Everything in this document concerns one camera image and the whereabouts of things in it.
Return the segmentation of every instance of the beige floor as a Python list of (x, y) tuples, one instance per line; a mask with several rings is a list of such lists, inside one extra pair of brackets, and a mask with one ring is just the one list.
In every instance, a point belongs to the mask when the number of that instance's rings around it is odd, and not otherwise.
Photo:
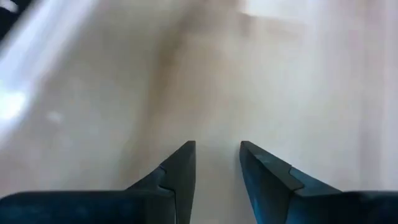
[[(22, 156), (26, 150), (14, 152), (18, 144), (9, 144), (3, 155), (13, 164), (0, 157), (1, 168), (9, 168), (0, 171), (0, 178), (11, 184), (0, 184), (0, 190), (121, 189), (190, 139), (197, 141), (192, 223), (255, 223), (237, 157), (241, 140), (342, 190), (398, 189), (397, 18), (394, 0), (203, 1), (184, 19), (174, 50), (163, 54), (147, 89), (149, 81), (131, 79), (128, 72), (121, 79), (101, 76), (97, 83), (92, 75), (74, 75), (86, 84), (74, 87), (91, 93), (77, 90), (86, 98), (75, 95), (81, 108), (67, 110), (73, 105), (70, 87), (61, 88), (57, 103), (63, 102), (66, 117), (47, 116), (68, 123), (61, 136), (81, 126), (68, 139), (51, 143), (74, 142), (73, 147), (56, 147), (49, 154), (38, 149), (42, 154), (35, 157)], [(96, 45), (90, 46), (82, 55), (74, 53), (80, 66), (94, 64), (82, 60), (96, 54)], [(110, 50), (121, 60), (129, 56), (117, 44)], [(109, 64), (87, 73), (107, 68), (115, 72)], [(61, 71), (73, 74), (70, 68)], [(47, 91), (58, 91), (54, 86), (60, 81), (53, 82)], [(118, 97), (119, 103), (113, 101)], [(125, 103), (130, 97), (134, 102)], [(148, 105), (140, 103), (143, 99)], [(28, 125), (39, 123), (38, 118)], [(130, 128), (131, 121), (139, 128)], [(16, 139), (32, 136), (26, 130)], [(55, 148), (51, 144), (43, 147)], [(15, 170), (26, 161), (30, 164)], [(19, 182), (14, 175), (32, 179)]]

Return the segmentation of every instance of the floor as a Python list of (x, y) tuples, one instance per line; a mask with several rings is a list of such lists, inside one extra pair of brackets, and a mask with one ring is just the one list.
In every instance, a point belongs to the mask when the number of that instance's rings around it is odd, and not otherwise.
[[(0, 185), (1, 193), (122, 189), (191, 139), (197, 141), (192, 223), (255, 223), (238, 161), (242, 140), (341, 190), (398, 189), (397, 16), (394, 0), (202, 1), (161, 55), (151, 81), (121, 72), (133, 68), (129, 49), (118, 44), (101, 49), (88, 38), (99, 29), (94, 27), (83, 40), (90, 48), (74, 50), (70, 55), (78, 59), (71, 57), (59, 71), (108, 69), (121, 75), (102, 75), (96, 82), (92, 75), (72, 75), (50, 82), (31, 115), (35, 121), (11, 142), (28, 144), (23, 139), (33, 136), (32, 142), (42, 144), (36, 147), (62, 147), (27, 156), (12, 149), (25, 145), (6, 144), (0, 167), (17, 170), (0, 171), (10, 181)], [(107, 65), (95, 58), (84, 61), (101, 52), (119, 58), (124, 67), (113, 67), (112, 59)], [(80, 65), (71, 67), (77, 61)], [(69, 102), (71, 89), (80, 109), (71, 107), (76, 105)], [(60, 91), (56, 98), (50, 94)], [(128, 98), (133, 101), (124, 103)], [(43, 105), (49, 111), (45, 118), (40, 117)], [(145, 106), (137, 112), (134, 105)], [(40, 134), (28, 134), (43, 120), (62, 123), (64, 128), (39, 130), (57, 131), (60, 139), (44, 144), (37, 140), (43, 139)], [(132, 120), (139, 128), (129, 127)], [(75, 126), (80, 129), (72, 132)], [(18, 166), (26, 161), (29, 165)]]

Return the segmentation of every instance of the light wooden floor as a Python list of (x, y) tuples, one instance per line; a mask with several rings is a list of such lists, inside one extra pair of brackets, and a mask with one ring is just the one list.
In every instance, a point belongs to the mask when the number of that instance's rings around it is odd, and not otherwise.
[(396, 65), (386, 64), (384, 6), (262, 2), (273, 10), (207, 1), (159, 73), (148, 160), (197, 140), (194, 223), (254, 223), (237, 158), (243, 139), (339, 189), (388, 188), (393, 178), (382, 151), (384, 91), (396, 91), (385, 81)]
[(397, 1), (199, 2), (154, 71), (163, 25), (141, 26), (168, 14), (102, 1), (0, 142), (0, 195), (123, 189), (187, 140), (192, 223), (255, 223), (242, 140), (341, 190), (398, 189)]

